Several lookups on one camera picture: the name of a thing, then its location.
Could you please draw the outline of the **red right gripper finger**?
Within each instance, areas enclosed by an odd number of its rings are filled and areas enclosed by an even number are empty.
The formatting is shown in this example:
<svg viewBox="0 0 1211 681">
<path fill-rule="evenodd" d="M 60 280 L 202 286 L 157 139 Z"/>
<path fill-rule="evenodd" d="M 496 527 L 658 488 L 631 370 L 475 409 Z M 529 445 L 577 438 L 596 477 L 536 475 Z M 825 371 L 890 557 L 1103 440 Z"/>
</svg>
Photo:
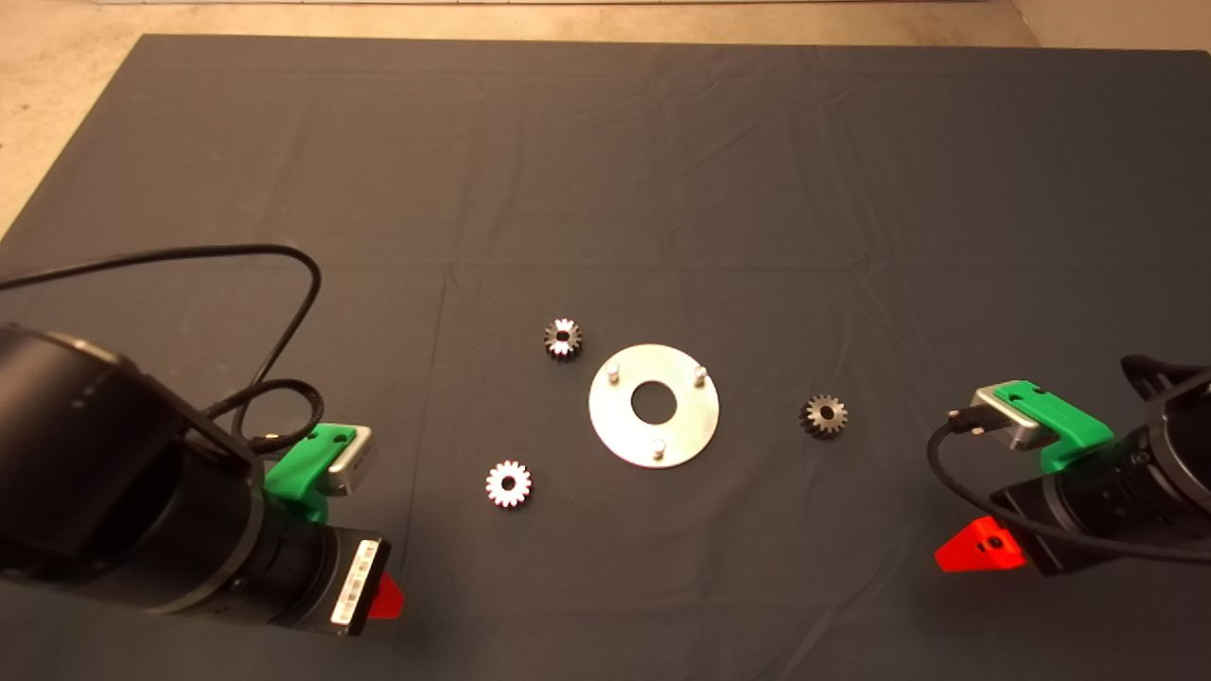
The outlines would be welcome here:
<svg viewBox="0 0 1211 681">
<path fill-rule="evenodd" d="M 1008 527 L 985 515 L 939 546 L 935 562 L 946 573 L 1017 570 L 1025 567 L 1027 556 Z"/>
</svg>

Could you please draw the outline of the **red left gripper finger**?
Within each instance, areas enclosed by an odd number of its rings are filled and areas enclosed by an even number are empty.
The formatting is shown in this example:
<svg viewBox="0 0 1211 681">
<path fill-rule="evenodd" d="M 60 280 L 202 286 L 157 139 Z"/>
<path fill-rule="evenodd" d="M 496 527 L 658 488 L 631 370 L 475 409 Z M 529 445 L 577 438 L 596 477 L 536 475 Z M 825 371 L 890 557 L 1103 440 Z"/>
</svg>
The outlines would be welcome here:
<svg viewBox="0 0 1211 681">
<path fill-rule="evenodd" d="M 369 620 L 398 620 L 404 610 L 404 594 L 388 570 L 377 582 L 375 599 L 369 606 Z"/>
</svg>

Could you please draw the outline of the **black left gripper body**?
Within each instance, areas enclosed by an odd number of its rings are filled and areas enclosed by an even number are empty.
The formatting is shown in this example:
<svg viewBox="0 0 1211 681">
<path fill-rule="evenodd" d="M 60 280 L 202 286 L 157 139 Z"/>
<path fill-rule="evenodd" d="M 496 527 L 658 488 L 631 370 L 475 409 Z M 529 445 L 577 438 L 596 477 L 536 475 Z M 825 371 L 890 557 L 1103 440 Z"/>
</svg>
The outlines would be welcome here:
<svg viewBox="0 0 1211 681">
<path fill-rule="evenodd" d="M 391 544 L 377 532 L 322 527 L 322 561 L 306 599 L 306 630 L 358 637 L 386 570 Z"/>
</svg>

